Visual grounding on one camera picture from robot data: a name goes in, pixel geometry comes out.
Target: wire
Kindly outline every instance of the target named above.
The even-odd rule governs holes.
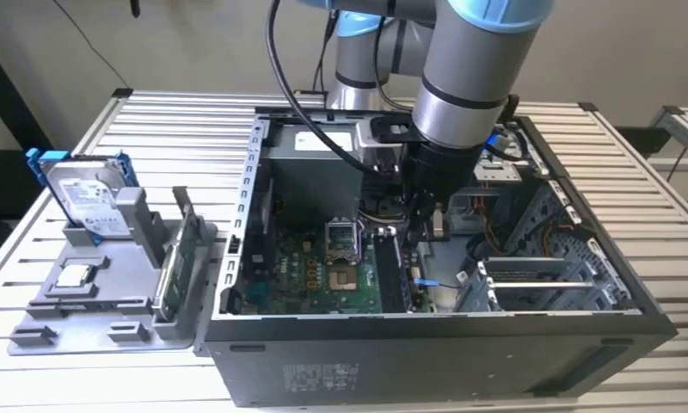
[[[410,108],[406,105],[402,105],[400,103],[395,102],[392,99],[390,99],[388,95],[385,94],[385,91],[381,89],[381,82],[380,82],[380,67],[379,67],[379,57],[380,54],[380,37],[381,37],[381,28],[385,26],[385,16],[380,18],[380,24],[377,25],[377,33],[375,34],[375,48],[372,52],[372,64],[375,66],[375,84],[377,85],[377,92],[380,93],[381,100],[391,105],[394,109],[403,110],[406,112],[411,112],[414,109]]]
[[[499,157],[506,161],[519,162],[524,160],[522,157],[514,157],[512,155],[508,155],[507,153],[496,149],[491,144],[484,144],[484,150],[490,152],[495,157]]]
[[[668,178],[666,178],[666,181],[668,181],[668,182],[670,182],[670,178],[672,178],[674,174],[676,173],[678,164],[680,163],[680,160],[684,158],[686,151],[688,151],[688,148],[684,148],[680,151],[680,155],[678,155],[676,163],[674,163],[674,167],[670,169]]]
[[[551,247],[550,247],[548,239],[551,237],[552,230],[554,230],[554,228],[551,226],[547,226],[543,229],[543,256],[551,255]]]
[[[59,9],[61,9],[63,14],[69,18],[69,21],[73,24],[73,27],[77,28],[77,31],[81,34],[81,37],[84,37],[84,40],[85,40],[87,44],[89,45],[89,48],[92,49],[92,52],[95,52],[97,57],[103,60],[103,62],[107,64],[107,66],[115,72],[120,82],[125,85],[127,88],[129,88],[129,84],[127,84],[125,78],[123,77],[123,75],[119,74],[119,71],[117,71],[117,69],[115,69],[115,66],[112,65],[112,63],[104,58],[103,54],[96,50],[95,45],[92,44],[92,41],[87,37],[84,30],[81,30],[81,27],[79,26],[77,21],[73,20],[73,17],[71,16],[69,12],[67,11],[67,9],[64,9],[64,6],[61,6],[61,3],[59,3],[59,0],[52,0],[52,1],[53,1],[53,4],[56,4],[56,6],[59,7]]]
[[[414,280],[414,284],[416,286],[423,286],[423,287],[444,287],[444,288],[452,288],[455,290],[460,290],[462,289],[462,287],[459,287],[459,286],[450,286],[448,284],[444,284],[439,280],[426,280],[423,278],[419,278],[418,280]]]
[[[321,54],[319,55],[319,64],[316,65],[316,71],[313,73],[313,82],[311,83],[311,90],[316,91],[316,79],[321,84],[321,92],[324,90],[324,57],[325,57],[325,49],[329,45],[329,41],[333,36],[333,29],[336,28],[336,23],[340,19],[340,11],[335,10],[329,13],[325,20],[325,29],[324,29],[324,43],[321,44]]]
[[[462,289],[459,286],[450,286],[448,284],[444,284],[443,282],[439,283],[439,287],[451,288],[454,290]]]
[[[321,140],[324,145],[332,150],[333,153],[341,158],[344,162],[347,162],[355,169],[360,170],[368,175],[373,176],[384,176],[380,172],[377,172],[372,167],[364,165],[355,157],[352,157],[347,151],[341,149],[339,145],[332,141],[332,139],[327,136],[319,125],[311,120],[308,117],[304,108],[300,106],[299,100],[293,95],[293,91],[291,89],[291,85],[288,84],[288,80],[285,75],[283,74],[283,66],[280,63],[280,59],[277,58],[277,47],[275,45],[275,18],[277,17],[277,9],[280,8],[280,0],[273,0],[271,2],[271,8],[267,16],[267,24],[265,24],[265,41],[267,41],[267,55],[271,59],[271,64],[273,66],[275,78],[277,79],[277,83],[280,84],[280,88],[283,90],[283,94],[285,95],[285,99],[288,99],[288,103],[292,106],[293,112],[300,117],[303,123],[313,132],[313,135]]]
[[[394,218],[375,217],[375,216],[369,215],[368,213],[365,213],[361,209],[359,210],[359,214],[363,217],[365,217],[367,219],[369,219],[371,221],[377,222],[380,224],[399,224],[404,221],[402,216],[398,218],[396,218],[396,215],[392,216]]]
[[[504,250],[498,245],[495,233],[492,232],[492,228],[490,228],[490,221],[488,221],[487,215],[484,214],[484,215],[482,215],[482,217],[484,218],[483,219],[483,221],[484,221],[484,238],[487,239],[487,243],[490,244],[490,247],[492,248],[492,250],[500,256],[503,256]]]

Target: hard drive label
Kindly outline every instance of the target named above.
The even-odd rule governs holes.
[[[61,179],[72,218],[103,237],[129,236],[125,219],[115,205],[109,187],[100,181]]]

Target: blue connector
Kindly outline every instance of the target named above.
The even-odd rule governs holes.
[[[31,148],[28,152],[25,152],[25,158],[28,159],[28,167],[33,171],[33,175],[36,175],[37,183],[47,187],[48,178],[45,178],[44,171],[41,170],[41,166],[39,164],[40,155],[41,154],[37,148]]]
[[[137,175],[135,174],[133,163],[129,160],[129,156],[123,151],[115,156],[120,167],[123,168],[123,172],[125,174],[125,181],[131,187],[139,187],[140,183],[137,182]]]
[[[424,286],[424,287],[438,287],[440,286],[439,280],[426,280],[424,278],[419,278],[414,280],[414,283],[416,286]]]

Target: black cable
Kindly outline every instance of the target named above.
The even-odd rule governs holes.
[[[451,288],[452,290],[460,290],[462,289],[462,287],[450,286],[448,284],[444,284],[443,282],[439,283],[439,287]]]
[[[672,178],[674,174],[676,173],[676,168],[678,168],[678,165],[680,164],[680,160],[684,158],[686,151],[688,151],[688,148],[684,148],[680,151],[680,155],[678,155],[676,163],[674,163],[674,167],[670,169],[668,178],[666,178],[666,181],[668,181],[668,182],[670,182],[670,178]]]
[[[313,82],[311,83],[311,90],[316,90],[316,80],[321,84],[321,91],[325,92],[324,89],[324,58],[325,58],[325,49],[328,48],[329,41],[332,40],[333,30],[336,29],[336,23],[340,20],[340,11],[335,10],[329,13],[325,20],[325,28],[324,28],[324,42],[321,44],[321,54],[319,55],[319,62],[316,65],[316,71],[313,73]]]
[[[81,34],[81,37],[84,37],[84,40],[85,40],[87,44],[89,45],[92,52],[95,52],[97,57],[103,60],[103,62],[107,64],[107,66],[112,69],[112,71],[115,72],[115,74],[119,77],[120,82],[125,85],[127,88],[129,88],[129,84],[127,84],[125,78],[119,74],[119,71],[117,71],[117,69],[115,69],[115,66],[112,66],[112,63],[104,58],[103,54],[96,50],[95,45],[92,44],[92,41],[87,37],[84,30],[81,30],[81,27],[77,24],[77,21],[73,20],[73,17],[71,17],[69,12],[67,11],[67,9],[64,9],[64,6],[61,6],[61,3],[59,3],[59,0],[53,0],[53,4],[56,4],[59,9],[61,9],[61,12],[64,13],[64,15],[69,18],[69,21],[73,24],[73,27],[77,28],[77,31]]]
[[[523,160],[522,157],[514,157],[512,155],[508,155],[499,149],[496,149],[491,144],[484,144],[484,150],[492,154],[492,156],[499,157],[500,159],[504,159],[506,161],[511,162],[519,162]]]
[[[383,16],[380,18],[380,24],[377,25],[377,33],[375,34],[375,48],[372,52],[372,63],[375,65],[375,84],[377,85],[377,92],[380,93],[381,100],[391,105],[394,109],[403,110],[406,112],[411,112],[414,109],[410,108],[406,105],[402,105],[400,103],[395,102],[392,99],[390,99],[388,95],[385,94],[385,91],[381,89],[381,82],[380,82],[380,67],[379,67],[379,58],[377,55],[380,54],[380,37],[381,37],[381,28],[384,28],[385,25],[385,19],[387,17]]]
[[[523,156],[523,159],[528,159],[528,139],[526,138],[526,135],[523,134],[523,131],[519,127],[504,124],[504,128],[514,133],[514,135],[518,137],[518,146],[520,147],[520,154]]]
[[[271,8],[267,16],[267,24],[265,24],[265,41],[267,41],[267,55],[271,59],[271,64],[273,66],[275,78],[277,79],[277,83],[280,84],[280,88],[283,90],[283,94],[285,95],[285,99],[288,99],[288,103],[292,106],[293,112],[300,117],[303,123],[311,129],[311,132],[316,135],[316,137],[321,140],[324,145],[332,150],[333,153],[341,158],[344,162],[347,162],[353,168],[363,171],[365,174],[381,176],[381,173],[377,172],[372,167],[364,165],[359,160],[352,157],[347,151],[341,149],[339,145],[332,141],[332,139],[327,136],[319,125],[311,120],[304,108],[300,106],[299,100],[293,95],[293,91],[291,89],[291,85],[288,84],[288,79],[283,74],[283,67],[280,64],[280,59],[277,58],[277,47],[275,46],[275,18],[277,17],[277,9],[280,8],[280,0],[273,0],[271,2]]]

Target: cable connector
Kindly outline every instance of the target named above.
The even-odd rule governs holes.
[[[419,278],[416,280],[414,280],[414,283],[416,286],[424,286],[424,287],[438,287],[440,286],[440,281],[439,280],[426,280],[423,278]]]

